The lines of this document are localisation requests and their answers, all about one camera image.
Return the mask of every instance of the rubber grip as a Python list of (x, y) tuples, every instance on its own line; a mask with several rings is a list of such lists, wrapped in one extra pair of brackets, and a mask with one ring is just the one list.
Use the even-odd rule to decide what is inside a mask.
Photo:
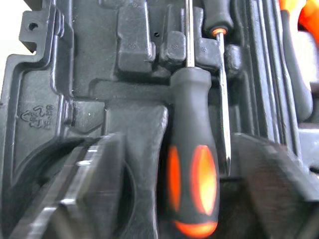
[(168, 154), (168, 198), (176, 227), (202, 238), (217, 226), (219, 171), (208, 114), (211, 76), (197, 67), (171, 77), (175, 112)]
[(205, 23), (204, 31), (208, 36), (216, 29), (225, 29), (229, 32), (234, 23), (230, 16), (230, 0), (204, 0)]
[(283, 22), (283, 45), (284, 55), (292, 82), (292, 88), (295, 98), (295, 107), (298, 122), (304, 122), (313, 112), (313, 98), (310, 91), (309, 83), (302, 78), (297, 57), (294, 51), (291, 30), (290, 30), (290, 14), (286, 10), (281, 11)]

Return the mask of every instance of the screw hole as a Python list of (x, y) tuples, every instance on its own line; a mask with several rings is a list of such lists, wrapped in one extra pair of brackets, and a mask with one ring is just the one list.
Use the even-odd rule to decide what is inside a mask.
[(35, 22), (32, 22), (29, 24), (29, 30), (33, 31), (34, 29), (38, 28), (38, 24), (36, 24)]

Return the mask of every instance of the orange grip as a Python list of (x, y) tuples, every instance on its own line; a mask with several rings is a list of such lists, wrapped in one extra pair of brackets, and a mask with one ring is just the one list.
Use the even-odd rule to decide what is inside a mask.
[(216, 169), (206, 145), (195, 149), (191, 166), (191, 192), (197, 211), (210, 216), (216, 199)]
[(290, 14), (292, 12), (298, 12), (300, 14), (301, 9), (306, 5), (307, 0), (279, 0), (280, 10), (286, 10)]
[[(216, 167), (212, 153), (206, 145), (198, 145), (189, 159), (190, 162), (181, 161), (176, 146), (169, 149), (167, 162), (169, 204), (177, 215), (183, 215), (174, 220), (176, 227), (182, 233), (193, 238), (204, 238), (216, 230), (218, 223), (217, 218), (212, 216), (217, 195)], [(192, 210), (196, 215), (185, 216), (184, 213), (188, 210)], [(187, 217), (192, 216), (199, 218), (199, 222), (188, 223), (190, 220)]]
[(207, 222), (202, 224), (184, 224), (175, 221), (175, 225), (182, 233), (192, 238), (206, 238), (210, 236), (217, 227), (216, 222)]
[(299, 23), (315, 37), (319, 45), (319, 0), (307, 0), (300, 13)]

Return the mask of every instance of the metal shaft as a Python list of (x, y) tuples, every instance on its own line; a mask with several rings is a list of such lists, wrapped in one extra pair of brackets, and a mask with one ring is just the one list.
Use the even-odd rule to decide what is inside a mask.
[(231, 144), (230, 144), (230, 126), (229, 126), (229, 111), (228, 111), (228, 95), (227, 95), (227, 78), (225, 72), (224, 62), (224, 34), (220, 32), (216, 35), (216, 39), (219, 45), (221, 69), (219, 71), (219, 84), (221, 91), (221, 121), (223, 130), (223, 142), (225, 147), (226, 162), (228, 168), (228, 174), (230, 173), (231, 163)]
[(186, 67), (195, 66), (193, 0), (185, 0)]

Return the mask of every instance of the screwdriver handle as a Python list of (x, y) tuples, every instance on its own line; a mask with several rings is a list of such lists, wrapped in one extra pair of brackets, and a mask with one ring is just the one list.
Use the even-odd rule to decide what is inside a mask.
[(204, 6), (204, 30), (208, 36), (215, 36), (217, 29), (224, 29), (224, 34), (231, 31), (234, 23), (230, 16), (230, 0), (204, 0)]
[(298, 122), (305, 121), (313, 112), (313, 98), (310, 83), (307, 79), (304, 79), (301, 74), (292, 40), (292, 36), (298, 37), (298, 17), (305, 4), (306, 0), (280, 1), (284, 56), (292, 82)]
[(319, 0), (307, 0), (299, 16), (299, 23), (310, 32), (319, 46)]
[(169, 204), (182, 233), (204, 238), (215, 231), (219, 210), (217, 152), (208, 113), (211, 76), (186, 67), (173, 74), (170, 84), (175, 112), (167, 164)]

